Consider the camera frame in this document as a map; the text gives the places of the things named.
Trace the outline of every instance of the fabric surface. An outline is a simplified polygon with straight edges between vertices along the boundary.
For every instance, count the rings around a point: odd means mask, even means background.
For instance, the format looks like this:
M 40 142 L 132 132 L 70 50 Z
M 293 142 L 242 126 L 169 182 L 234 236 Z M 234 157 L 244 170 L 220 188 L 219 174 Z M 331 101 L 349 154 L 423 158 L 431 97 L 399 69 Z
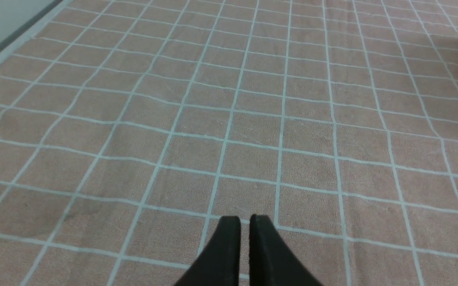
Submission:
M 458 285 L 458 0 L 73 0 L 0 66 L 0 286 L 171 285 L 253 213 Z

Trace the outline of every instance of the white grid line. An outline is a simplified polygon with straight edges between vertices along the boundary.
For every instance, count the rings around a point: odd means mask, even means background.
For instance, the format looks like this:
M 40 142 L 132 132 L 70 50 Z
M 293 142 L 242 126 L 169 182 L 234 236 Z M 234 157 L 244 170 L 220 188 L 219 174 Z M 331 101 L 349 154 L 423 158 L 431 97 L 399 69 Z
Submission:
M 393 34 L 394 34 L 396 40 L 398 41 L 398 37 L 397 37 L 397 34 L 395 32 L 395 29 L 392 28 L 392 31 L 393 31 Z M 402 51 L 402 47 L 400 46 L 400 44 L 399 44 L 399 47 L 400 47 L 400 52 L 402 53 L 402 56 L 404 56 L 404 52 Z M 365 53 L 365 60 L 369 61 L 369 56 L 367 55 L 367 53 Z M 407 67 L 408 72 L 409 72 L 410 70 L 409 70 L 409 65 L 408 65 L 407 61 L 405 61 L 405 64 L 406 64 L 406 67 Z M 375 87 L 374 80 L 373 80 L 374 77 L 373 77 L 372 71 L 369 70 L 369 73 L 371 73 L 372 85 L 373 85 L 373 87 Z M 418 92 L 418 89 L 416 88 L 416 83 L 414 82 L 414 79 L 412 77 L 411 77 L 411 80 L 413 82 L 415 90 Z M 374 97 L 376 99 L 376 107 L 380 109 L 377 92 L 375 90 L 374 90 Z M 382 114 L 382 112 L 380 112 L 380 110 L 378 112 L 379 112 L 379 116 L 380 116 L 381 122 L 383 124 L 383 127 L 386 129 L 386 122 L 384 120 L 383 114 Z M 404 196 L 402 195 L 402 189 L 401 189 L 401 186 L 400 186 L 400 183 L 399 183 L 399 180 L 398 180 L 398 174 L 397 174 L 397 170 L 396 170 L 396 167 L 395 167 L 395 158 L 393 156 L 393 149 L 392 149 L 390 132 L 388 132 L 388 131 L 386 132 L 386 137 L 387 137 L 387 143 L 388 143 L 387 147 L 388 147 L 388 153 L 389 153 L 389 156 L 390 156 L 390 163 L 393 165 L 393 167 L 392 167 L 393 179 L 395 181 L 396 189 L 397 189 L 397 192 L 398 192 L 398 197 L 399 197 L 399 200 L 401 202 L 400 207 L 402 209 L 402 215 L 403 215 L 404 221 L 406 223 L 406 230 L 407 230 L 407 233 L 408 233 L 409 243 L 411 244 L 411 248 L 413 250 L 413 261 L 414 261 L 414 265 L 415 265 L 415 269 L 416 269 L 417 278 L 418 278 L 418 281 L 419 281 L 419 285 L 420 286 L 424 286 L 423 275 L 422 275 L 422 271 L 421 271 L 421 268 L 420 268 L 420 262 L 418 260 L 418 254 L 416 252 L 415 240 L 414 240 L 414 237 L 413 237 L 413 232 L 411 230 L 411 223 L 409 222 L 408 212 L 407 212 L 406 206 L 404 205 Z
M 249 37 L 247 39 L 247 46 L 246 46 L 246 49 L 245 49 L 245 54 L 243 54 L 243 61 L 242 61 L 242 64 L 241 64 L 240 74 L 238 76 L 238 83 L 236 85 L 236 92 L 234 94 L 233 103 L 231 105 L 231 111 L 229 113 L 229 119 L 227 120 L 227 128 L 225 129 L 225 136 L 224 136 L 224 140 L 222 142 L 222 149 L 220 151 L 220 157 L 218 158 L 217 172 L 216 172 L 216 175 L 215 175 L 215 181 L 213 183 L 210 202 L 209 202 L 209 205 L 208 205 L 208 212 L 207 212 L 208 216 L 211 215 L 211 212 L 213 210 L 213 205 L 214 205 L 214 202 L 215 202 L 215 197 L 217 195 L 218 182 L 220 181 L 220 174 L 222 173 L 222 165 L 223 165 L 223 161 L 224 161 L 224 157 L 225 157 L 225 152 L 227 150 L 227 142 L 229 141 L 229 133 L 231 132 L 231 125 L 233 123 L 234 112 L 235 112 L 235 109 L 236 109 L 236 101 L 238 100 L 238 94 L 240 93 L 240 86 L 241 86 L 241 81 L 242 81 L 242 78 L 243 78 L 243 72 L 245 71 L 245 64 L 247 62 L 248 49 L 250 47 L 250 39 L 252 37 L 251 35 L 252 35 L 253 30 L 254 30 L 255 20 L 256 20 L 256 16 L 257 16 L 257 12 L 258 12 L 258 9 L 257 9 L 258 6 L 259 6 L 259 0 L 257 0 L 256 8 L 254 9 L 253 22 L 252 22 L 252 24 L 250 26 L 250 33 L 249 33 Z M 222 13 L 222 7 L 223 7 L 223 5 L 220 6 L 219 15 L 220 15 L 220 13 Z M 204 248 L 204 245 L 206 243 L 209 224 L 210 224 L 210 219 L 209 219 L 209 217 L 206 217 L 206 220 L 204 222 L 204 227 L 202 229 L 202 235 L 200 237 L 198 255 L 201 254 L 202 249 Z
M 340 164 L 339 164 L 339 157 L 338 157 L 338 145 L 337 145 L 337 124 L 335 119 L 335 108 L 333 106 L 333 92 L 331 87 L 331 72 L 330 72 L 330 52 L 328 49 L 328 28 L 326 26 L 326 6 L 325 0 L 321 0 L 323 4 L 323 24 L 325 29 L 325 51 L 326 51 L 326 73 L 327 73 L 327 80 L 328 80 L 328 93 L 330 96 L 330 113 L 331 113 L 331 120 L 333 122 L 333 130 L 332 130 L 332 140 L 333 140 L 333 157 L 335 162 L 335 172 L 337 177 L 337 192 L 338 192 L 338 210 L 340 212 L 340 228 L 342 232 L 342 248 L 343 248 L 343 255 L 344 255 L 344 265 L 345 265 L 345 284 L 347 286 L 351 286 L 351 260 L 349 258 L 349 243 L 347 242 L 347 226 L 345 224 L 345 210 L 344 210 L 344 198 L 342 196 L 342 179 L 340 177 Z

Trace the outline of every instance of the grid mat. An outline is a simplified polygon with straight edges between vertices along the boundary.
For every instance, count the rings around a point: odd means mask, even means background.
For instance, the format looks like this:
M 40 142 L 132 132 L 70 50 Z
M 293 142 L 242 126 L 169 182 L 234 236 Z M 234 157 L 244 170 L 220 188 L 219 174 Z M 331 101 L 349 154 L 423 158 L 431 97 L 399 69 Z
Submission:
M 170 285 L 252 213 L 458 284 L 458 0 L 73 0 L 0 66 L 0 286 Z

